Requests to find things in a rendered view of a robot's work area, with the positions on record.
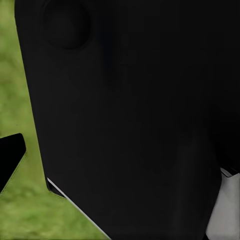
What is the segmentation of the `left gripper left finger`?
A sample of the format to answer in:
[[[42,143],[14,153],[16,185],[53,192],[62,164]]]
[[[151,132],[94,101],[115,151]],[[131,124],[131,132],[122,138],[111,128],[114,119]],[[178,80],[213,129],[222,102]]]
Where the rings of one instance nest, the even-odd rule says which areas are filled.
[[[0,193],[26,152],[21,133],[0,139]]]

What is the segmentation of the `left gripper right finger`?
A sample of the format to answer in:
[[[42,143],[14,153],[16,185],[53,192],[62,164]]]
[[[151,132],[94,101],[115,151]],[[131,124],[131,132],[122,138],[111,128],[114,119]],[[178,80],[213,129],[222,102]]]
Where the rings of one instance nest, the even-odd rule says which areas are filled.
[[[240,135],[228,133],[224,151],[240,173]]]

